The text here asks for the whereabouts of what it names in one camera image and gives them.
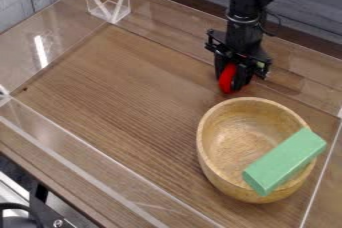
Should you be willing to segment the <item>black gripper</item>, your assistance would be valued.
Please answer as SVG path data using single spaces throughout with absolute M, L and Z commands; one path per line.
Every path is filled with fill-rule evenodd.
M 216 76 L 221 77 L 229 64 L 240 64 L 233 80 L 236 91 L 250 83 L 253 76 L 262 79 L 268 77 L 273 61 L 261 46 L 264 39 L 261 29 L 253 29 L 250 32 L 209 29 L 208 37 L 205 48 L 214 53 Z

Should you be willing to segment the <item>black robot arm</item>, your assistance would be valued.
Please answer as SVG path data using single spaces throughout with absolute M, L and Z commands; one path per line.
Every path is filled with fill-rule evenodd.
M 216 77 L 224 93 L 240 91 L 254 76 L 265 79 L 273 59 L 262 48 L 268 6 L 273 0 L 229 0 L 225 31 L 208 30 L 206 49 L 214 54 Z

